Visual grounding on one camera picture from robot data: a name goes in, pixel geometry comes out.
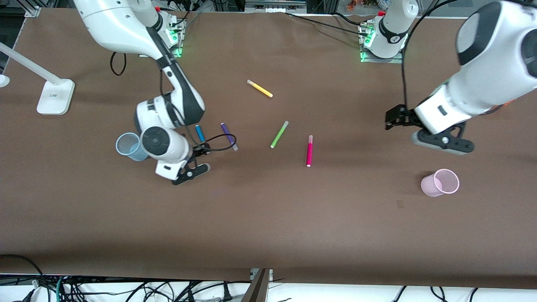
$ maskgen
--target blue cup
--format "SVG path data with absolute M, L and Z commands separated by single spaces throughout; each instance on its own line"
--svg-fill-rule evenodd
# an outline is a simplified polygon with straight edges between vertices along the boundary
M 133 161 L 143 161 L 148 154 L 142 149 L 140 137 L 136 133 L 127 132 L 115 141 L 115 149 L 119 154 L 130 157 Z

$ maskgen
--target white square base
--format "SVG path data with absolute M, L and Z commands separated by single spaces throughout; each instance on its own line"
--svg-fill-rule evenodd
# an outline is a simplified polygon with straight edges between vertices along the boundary
M 75 83 L 68 78 L 61 79 L 59 85 L 45 82 L 43 92 L 37 104 L 37 112 L 45 115 L 60 116 L 67 112 L 71 103 L 72 92 L 75 90 Z

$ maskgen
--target brown tabletop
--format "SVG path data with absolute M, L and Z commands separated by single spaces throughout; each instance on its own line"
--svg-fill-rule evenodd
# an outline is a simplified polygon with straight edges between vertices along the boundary
M 411 106 L 458 70 L 461 23 L 429 19 L 416 32 Z M 14 61 L 0 89 L 0 252 L 47 274 L 246 279 L 269 267 L 287 282 L 537 287 L 536 94 L 472 119 L 475 151 L 447 154 L 413 145 L 416 128 L 384 130 L 402 102 L 400 66 L 361 63 L 355 35 L 281 13 L 203 13 L 179 63 L 204 98 L 205 136 L 225 122 L 239 151 L 211 153 L 209 173 L 173 186 L 155 160 L 114 147 L 136 104 L 159 94 L 151 59 L 128 55 L 114 76 L 111 52 L 69 9 L 27 19 L 16 50 L 76 83 L 63 116 L 36 112 L 44 81 Z M 440 168 L 460 190 L 430 198 L 419 181 Z

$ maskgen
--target light pink plastic cup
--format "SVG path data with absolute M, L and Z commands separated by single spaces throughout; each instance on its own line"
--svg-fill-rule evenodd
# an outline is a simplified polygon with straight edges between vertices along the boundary
M 453 194 L 459 189 L 459 178 L 455 172 L 440 169 L 422 179 L 422 190 L 431 197 Z

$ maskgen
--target yellow marker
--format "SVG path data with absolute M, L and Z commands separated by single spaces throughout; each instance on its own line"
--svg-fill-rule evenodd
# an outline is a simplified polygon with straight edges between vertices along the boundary
M 265 90 L 265 88 L 259 86 L 258 84 L 248 80 L 248 84 L 252 85 L 252 87 L 254 87 L 255 89 L 261 91 L 262 93 L 264 93 L 266 96 L 268 97 L 272 97 L 272 93 L 268 92 Z

